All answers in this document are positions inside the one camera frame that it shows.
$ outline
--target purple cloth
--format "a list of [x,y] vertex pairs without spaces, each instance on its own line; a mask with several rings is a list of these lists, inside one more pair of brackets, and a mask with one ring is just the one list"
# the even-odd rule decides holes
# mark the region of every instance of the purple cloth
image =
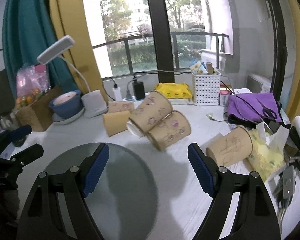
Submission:
[[[263,106],[260,104],[261,102],[266,108],[269,108],[274,111],[273,116],[276,116],[275,120],[277,122],[283,122],[279,114],[277,102],[275,101],[272,93],[237,94],[237,102],[235,101],[234,97],[234,95],[229,96],[228,116],[233,114],[238,119],[254,122],[260,122],[260,116],[269,119],[263,112]],[[239,97],[246,100],[259,114],[257,114],[246,102],[241,100]]]

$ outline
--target blue flower pot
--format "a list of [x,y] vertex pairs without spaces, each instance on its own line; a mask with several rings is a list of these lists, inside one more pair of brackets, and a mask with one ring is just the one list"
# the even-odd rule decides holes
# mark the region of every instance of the blue flower pot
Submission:
[[49,107],[61,118],[68,119],[83,108],[80,95],[80,90],[65,93],[50,101]]

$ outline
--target white tablecloth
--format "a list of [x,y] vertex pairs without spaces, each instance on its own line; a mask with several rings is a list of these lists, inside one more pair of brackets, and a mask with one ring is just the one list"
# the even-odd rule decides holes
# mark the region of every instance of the white tablecloth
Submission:
[[[187,148],[193,142],[199,146],[206,145],[219,133],[223,135],[229,133],[230,128],[227,123],[211,121],[206,116],[207,113],[213,113],[215,119],[224,119],[223,107],[174,105],[173,108],[187,117],[191,124],[192,133],[168,147],[164,152],[158,152],[146,137],[137,138],[127,130],[109,138],[103,127],[101,116],[91,119],[82,116],[67,125],[52,124],[46,132],[32,132],[25,144],[16,149],[14,154],[39,143],[44,149],[44,155],[24,167],[23,173],[18,177],[19,215],[36,176],[53,159],[78,145],[91,142],[108,142],[134,151],[144,160],[153,173],[159,200],[156,223],[148,236],[148,240],[191,240],[205,217],[211,198],[201,189],[189,163]],[[244,162],[238,162],[230,166],[229,169],[233,173],[249,174],[250,172],[248,165]],[[267,183],[266,187],[277,211],[277,205],[271,193],[275,188],[274,182]],[[235,193],[220,238],[227,236],[231,230],[238,199],[239,193]],[[300,179],[297,177],[295,195],[283,220],[282,239],[293,230],[299,220]]]

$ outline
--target blue gripper pad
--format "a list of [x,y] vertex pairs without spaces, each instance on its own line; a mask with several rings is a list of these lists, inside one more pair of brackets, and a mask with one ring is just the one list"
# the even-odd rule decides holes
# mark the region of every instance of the blue gripper pad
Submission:
[[192,145],[189,145],[188,147],[188,159],[200,182],[203,191],[205,193],[208,193],[210,197],[213,197],[215,195],[215,190],[213,187],[212,175],[210,174],[200,155]]
[[105,146],[102,148],[99,155],[96,157],[95,161],[91,165],[85,177],[84,187],[82,190],[83,197],[86,198],[96,188],[96,185],[100,179],[103,169],[107,164],[108,159],[109,159],[109,146],[105,144]]

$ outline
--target silver screw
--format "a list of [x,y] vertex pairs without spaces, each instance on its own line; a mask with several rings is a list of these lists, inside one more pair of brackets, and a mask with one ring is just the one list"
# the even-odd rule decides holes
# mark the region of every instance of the silver screw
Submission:
[[78,166],[72,166],[71,168],[70,168],[70,171],[71,172],[77,172],[79,170],[79,167]]
[[251,172],[252,177],[257,178],[259,177],[259,173],[257,173],[256,171]]
[[226,173],[227,170],[228,170],[228,169],[227,169],[225,166],[220,166],[220,167],[219,167],[219,171],[222,172],[222,173]]
[[40,173],[39,173],[39,178],[42,179],[42,178],[44,178],[46,175],[47,175],[47,173],[45,173],[44,171],[43,171],[43,172],[40,172]]

